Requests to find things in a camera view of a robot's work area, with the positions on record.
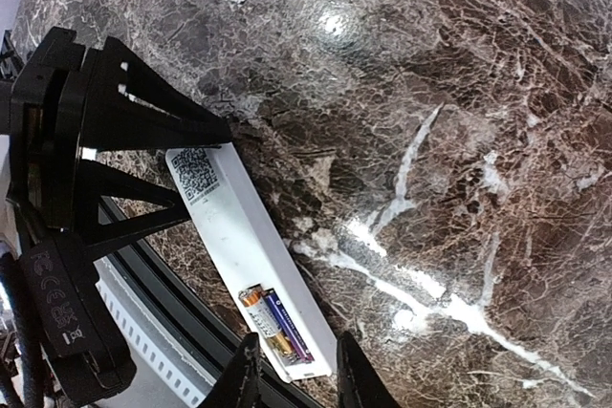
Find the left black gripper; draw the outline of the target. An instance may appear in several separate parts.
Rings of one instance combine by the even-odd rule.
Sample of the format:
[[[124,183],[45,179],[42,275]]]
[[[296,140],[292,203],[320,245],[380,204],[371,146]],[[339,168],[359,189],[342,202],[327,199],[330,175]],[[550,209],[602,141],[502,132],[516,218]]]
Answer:
[[[32,235],[76,233],[93,260],[190,219],[181,195],[97,161],[97,150],[227,144],[228,122],[183,95],[116,37],[98,50],[51,28],[27,60],[6,34],[1,132],[9,138],[7,200]],[[136,217],[99,220],[105,199],[156,204]]]

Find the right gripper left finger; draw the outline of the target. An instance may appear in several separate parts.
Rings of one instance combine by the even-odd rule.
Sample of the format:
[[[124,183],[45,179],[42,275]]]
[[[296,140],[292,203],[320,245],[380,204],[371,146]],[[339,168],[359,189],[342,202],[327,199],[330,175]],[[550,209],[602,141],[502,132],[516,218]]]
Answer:
[[[260,374],[259,337],[256,333],[248,333],[198,408],[261,407]]]

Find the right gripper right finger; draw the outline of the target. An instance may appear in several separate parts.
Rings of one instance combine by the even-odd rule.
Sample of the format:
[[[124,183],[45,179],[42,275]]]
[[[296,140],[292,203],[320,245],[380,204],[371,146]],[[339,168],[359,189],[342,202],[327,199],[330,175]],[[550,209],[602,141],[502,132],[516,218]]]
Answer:
[[[343,332],[337,345],[338,407],[400,408],[350,332]]]

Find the blue battery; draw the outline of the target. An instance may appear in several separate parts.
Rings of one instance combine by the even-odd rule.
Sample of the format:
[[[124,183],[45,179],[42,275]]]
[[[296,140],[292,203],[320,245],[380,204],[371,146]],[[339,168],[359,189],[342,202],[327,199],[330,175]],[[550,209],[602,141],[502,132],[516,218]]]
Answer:
[[[275,290],[265,290],[264,300],[266,301],[267,306],[271,310],[274,318],[280,325],[285,336],[291,343],[291,346],[295,354],[297,355],[298,360],[304,363],[313,362],[314,357],[312,356],[312,353],[310,352],[305,340],[302,338],[296,325],[294,324],[287,309],[284,307]]]

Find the orange battery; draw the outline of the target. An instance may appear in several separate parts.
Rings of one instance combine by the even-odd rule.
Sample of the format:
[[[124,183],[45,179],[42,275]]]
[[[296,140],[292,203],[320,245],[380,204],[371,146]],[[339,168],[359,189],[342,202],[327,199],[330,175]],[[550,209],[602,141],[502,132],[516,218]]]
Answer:
[[[295,350],[268,307],[263,290],[260,287],[247,288],[239,292],[238,298],[257,330],[261,332],[266,342],[276,351],[282,361],[294,363]]]

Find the white remote control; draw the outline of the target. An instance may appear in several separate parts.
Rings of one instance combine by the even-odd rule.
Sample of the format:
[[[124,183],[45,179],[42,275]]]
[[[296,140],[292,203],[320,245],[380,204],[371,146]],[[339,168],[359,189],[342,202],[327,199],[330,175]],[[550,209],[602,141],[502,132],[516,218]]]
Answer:
[[[171,176],[231,299],[258,334],[264,355],[285,382],[331,376],[337,339],[300,275],[231,144],[171,149]],[[238,298],[241,290],[274,289],[314,361],[284,363],[266,342]]]

